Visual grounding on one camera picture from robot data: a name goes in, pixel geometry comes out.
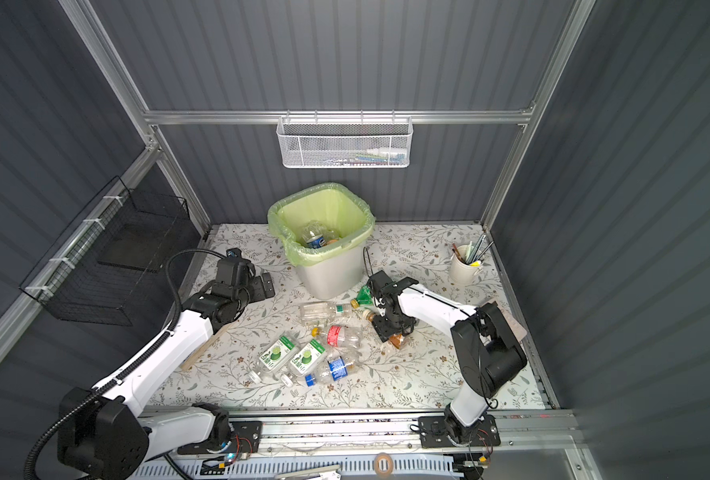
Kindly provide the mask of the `pepsi label bottle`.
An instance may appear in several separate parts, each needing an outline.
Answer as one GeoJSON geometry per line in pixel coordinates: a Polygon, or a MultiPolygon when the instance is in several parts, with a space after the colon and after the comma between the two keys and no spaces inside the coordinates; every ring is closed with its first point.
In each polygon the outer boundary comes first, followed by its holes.
{"type": "Polygon", "coordinates": [[[310,221],[300,230],[302,244],[310,249],[320,249],[335,243],[340,236],[320,221],[310,221]]]}

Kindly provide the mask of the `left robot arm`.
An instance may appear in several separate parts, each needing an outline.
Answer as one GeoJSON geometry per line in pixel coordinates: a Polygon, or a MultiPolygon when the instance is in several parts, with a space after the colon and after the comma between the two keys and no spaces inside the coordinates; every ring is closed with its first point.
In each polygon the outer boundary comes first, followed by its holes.
{"type": "Polygon", "coordinates": [[[175,317],[150,342],[92,388],[75,388],[63,397],[58,419],[26,456],[24,478],[36,478],[37,461],[51,439],[57,441],[58,461],[86,479],[127,479],[156,458],[186,478],[171,457],[182,446],[195,445],[226,462],[239,459],[241,447],[254,447],[235,431],[228,411],[214,404],[143,414],[160,385],[219,329],[237,321],[249,304],[275,295],[270,274],[256,271],[240,249],[215,256],[215,279],[187,299],[176,295],[175,317]]]}

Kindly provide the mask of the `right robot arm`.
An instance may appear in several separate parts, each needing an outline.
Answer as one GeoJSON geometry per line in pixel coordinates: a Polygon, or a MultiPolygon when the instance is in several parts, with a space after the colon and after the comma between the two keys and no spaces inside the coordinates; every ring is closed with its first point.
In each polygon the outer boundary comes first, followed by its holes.
{"type": "Polygon", "coordinates": [[[370,323],[383,342],[406,338],[423,322],[451,339],[463,384],[444,410],[445,437],[468,444],[481,432],[496,393],[527,365],[527,357],[497,303],[481,306],[445,298],[417,280],[392,280],[380,270],[367,288],[377,312],[370,323]]]}

